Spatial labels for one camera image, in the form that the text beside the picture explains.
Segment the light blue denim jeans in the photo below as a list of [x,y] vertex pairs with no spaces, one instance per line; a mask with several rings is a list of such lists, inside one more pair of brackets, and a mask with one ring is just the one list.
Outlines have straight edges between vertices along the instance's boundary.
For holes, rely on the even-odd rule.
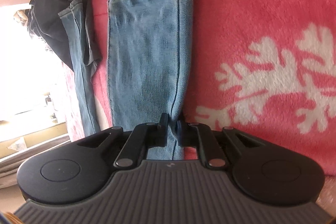
[[181,160],[175,126],[191,66],[193,0],[107,0],[107,91],[112,124],[129,131],[170,116],[153,160]]

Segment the pink floral fleece blanket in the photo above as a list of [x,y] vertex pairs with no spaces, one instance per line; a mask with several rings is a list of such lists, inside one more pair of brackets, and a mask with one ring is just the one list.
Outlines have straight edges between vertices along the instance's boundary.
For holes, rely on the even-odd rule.
[[[107,0],[92,0],[106,54]],[[231,125],[335,174],[335,0],[194,0],[189,121]]]

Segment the dark grey shirt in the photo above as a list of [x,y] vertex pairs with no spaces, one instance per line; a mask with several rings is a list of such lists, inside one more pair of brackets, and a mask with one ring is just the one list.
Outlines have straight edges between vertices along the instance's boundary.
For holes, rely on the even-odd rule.
[[[73,68],[68,36],[59,18],[59,12],[66,9],[73,0],[31,0],[31,9],[27,13],[28,30],[31,35],[36,35],[49,45],[63,63]],[[98,65],[101,61],[101,53],[95,42],[93,26],[93,11],[91,0],[83,1],[83,13],[85,34],[88,46],[85,50],[86,61],[93,61]]]

